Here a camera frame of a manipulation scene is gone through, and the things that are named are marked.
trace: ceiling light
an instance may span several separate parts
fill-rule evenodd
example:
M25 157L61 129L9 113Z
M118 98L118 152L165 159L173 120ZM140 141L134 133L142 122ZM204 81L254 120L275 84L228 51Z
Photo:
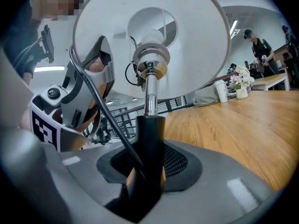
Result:
M238 20L234 20L232 28L230 29L230 34L232 35L232 33L234 32L235 26L237 25Z
M35 70L34 70L34 72L50 71L50 70L64 70L64 66L36 67Z

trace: railing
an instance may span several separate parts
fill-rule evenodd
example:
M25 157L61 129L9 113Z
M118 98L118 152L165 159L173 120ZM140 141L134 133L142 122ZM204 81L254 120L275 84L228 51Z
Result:
M191 106L194 106L194 104L187 104L185 96L177 97L175 99L159 100L158 114L166 114ZM144 105L114 115L116 122L119 124L121 130L128 139L134 138L136 135L135 118L138 115L144 115ZM119 138L115 133L115 130L110 126L109 123L107 125L107 129L110 133L111 138Z

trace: cable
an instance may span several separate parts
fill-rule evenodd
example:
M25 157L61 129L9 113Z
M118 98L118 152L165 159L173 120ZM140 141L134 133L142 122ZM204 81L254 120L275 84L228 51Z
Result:
M94 83L92 82L92 80L90 79L90 77L85 73L85 71L83 70L83 68L81 68L80 66L78 66L74 60L73 60L73 56L72 56L72 45L70 47L70 58L71 58L71 63L74 66L75 70L77 71L77 73L79 74L79 76L84 80L84 82L86 83L89 91L91 92L94 100L97 102L99 108L102 110L102 112L104 113L105 117L107 118L107 120L109 121L111 127L115 130L115 132L118 134L120 140L122 141L124 147L126 148L126 150L129 152L133 162L134 162L134 168L136 169L136 171L140 171L141 175L143 176L143 178L145 179L145 181L147 181L150 184L153 184L154 186L156 186L156 183L154 182L154 180L152 179L152 177L146 172L145 167L140 159L140 157L138 156L138 154L136 153L136 151L133 149L133 147L131 146L130 142L127 140L127 138L125 137L125 135L123 134L123 132L121 131L120 127L118 126L118 124L115 122L114 117L111 115L107 105L105 104L105 101L103 100L103 98L99 95L99 93L97 92L97 87L95 87Z
M134 37L132 37L132 36L130 36L130 37L131 37L132 41L133 41L134 44L135 44L135 49L137 49L137 42L136 42L136 40L134 39Z
M133 63L130 63L129 65L127 65L127 67L126 67L126 71L125 71L125 77L126 77L126 80L127 80L131 85L137 85L137 84L133 84L132 82L130 82L129 79L128 79L128 77L127 77L127 70L128 70L128 68L129 68L129 66L130 66L131 64L134 66Z
M132 36L130 36L130 38L132 39L132 41L133 41L134 44L135 44L135 49L137 49L137 42L136 42L136 40L135 40L134 37L132 37ZM133 65L134 72L135 72L135 74L137 75L137 66L133 63L133 61L132 61L130 64ZM134 84L134 83L130 82L129 79L128 79L127 71L128 71L128 68L129 68L130 64L127 65L127 67L126 67L126 70L125 70L125 77L126 77L126 80L127 80L131 85L137 85L137 84Z
M21 64L21 62L27 57L27 54L31 51L31 49L38 44L43 38L39 38L36 42L34 42L29 48L25 48L21 53L24 53L24 55L19 59L16 65L13 64L14 69L16 70L18 66Z

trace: white disc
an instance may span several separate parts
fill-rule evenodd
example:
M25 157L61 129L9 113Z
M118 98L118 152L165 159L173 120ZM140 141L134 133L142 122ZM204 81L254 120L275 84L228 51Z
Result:
M148 17L153 8L159 13ZM135 50L129 36L134 34L139 43L142 31L163 28L163 17L166 24L175 21L177 32L168 46L171 59L166 76L158 81L158 98L190 93L213 79L229 55L230 27L216 0L86 0L74 26L75 54L83 61L97 39L106 36L114 59L113 90L144 98L141 88L125 78ZM127 75L136 83L133 67Z

